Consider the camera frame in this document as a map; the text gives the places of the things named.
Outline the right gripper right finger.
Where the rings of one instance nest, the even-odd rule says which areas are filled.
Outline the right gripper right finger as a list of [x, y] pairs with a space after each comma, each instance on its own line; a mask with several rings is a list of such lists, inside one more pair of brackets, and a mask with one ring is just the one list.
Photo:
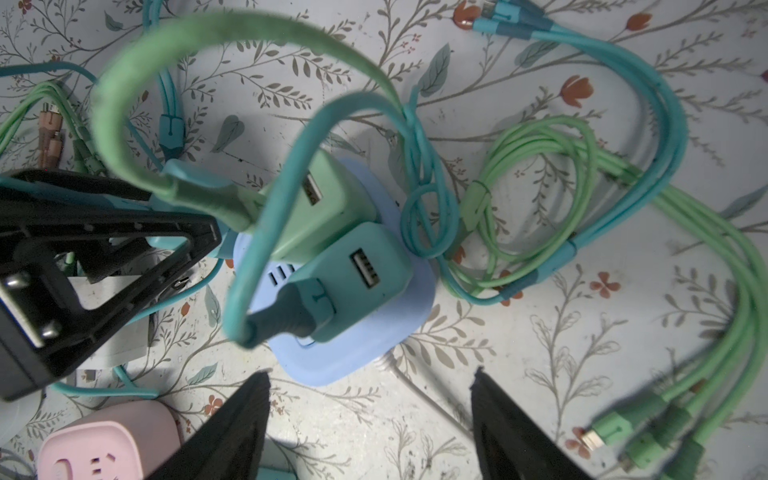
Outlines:
[[473, 435], [484, 479], [587, 479], [483, 369], [471, 386]]

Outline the pink power strip cube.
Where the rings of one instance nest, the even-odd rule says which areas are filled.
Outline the pink power strip cube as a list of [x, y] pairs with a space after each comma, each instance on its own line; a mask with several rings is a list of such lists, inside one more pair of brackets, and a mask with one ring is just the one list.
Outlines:
[[52, 433], [40, 447], [39, 479], [143, 479], [181, 445], [170, 410], [154, 400], [98, 410]]

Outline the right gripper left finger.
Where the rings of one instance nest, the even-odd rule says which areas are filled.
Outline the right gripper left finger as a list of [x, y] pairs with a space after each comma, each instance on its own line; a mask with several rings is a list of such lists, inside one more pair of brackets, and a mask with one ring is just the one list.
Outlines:
[[148, 478], [256, 478], [269, 420], [270, 389], [267, 372], [252, 374], [217, 413]]

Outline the teal chargers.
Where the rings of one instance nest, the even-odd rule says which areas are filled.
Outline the teal chargers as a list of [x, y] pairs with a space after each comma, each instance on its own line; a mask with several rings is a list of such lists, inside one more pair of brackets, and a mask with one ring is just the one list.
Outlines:
[[270, 306], [248, 316], [252, 345], [281, 334], [327, 343], [403, 294], [414, 275], [361, 181], [324, 150], [302, 179], [272, 258], [297, 268]]

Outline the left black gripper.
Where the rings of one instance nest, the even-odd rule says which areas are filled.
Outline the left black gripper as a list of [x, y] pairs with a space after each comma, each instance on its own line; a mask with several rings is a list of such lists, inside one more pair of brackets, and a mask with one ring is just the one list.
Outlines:
[[[64, 170], [14, 170], [1, 179], [139, 202], [151, 196], [120, 179]], [[12, 204], [11, 253], [1, 262], [1, 399], [20, 399], [69, 376], [221, 240], [207, 215]], [[68, 253], [91, 283], [119, 274], [139, 278], [88, 310], [60, 264]]]

